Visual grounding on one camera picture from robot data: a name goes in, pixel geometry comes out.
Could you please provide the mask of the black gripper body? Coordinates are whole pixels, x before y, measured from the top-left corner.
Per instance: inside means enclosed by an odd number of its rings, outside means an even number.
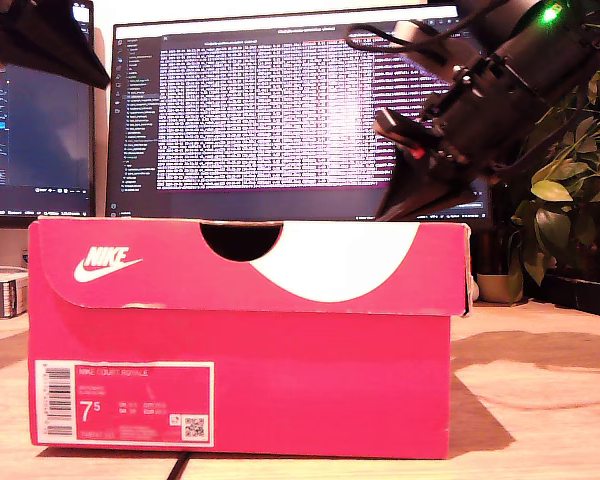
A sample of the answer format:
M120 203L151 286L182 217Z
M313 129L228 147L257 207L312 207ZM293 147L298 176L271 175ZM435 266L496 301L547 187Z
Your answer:
M482 171L536 118L536 69L511 55L471 55L426 68L449 83L417 121L383 108L374 130L411 157L416 171Z

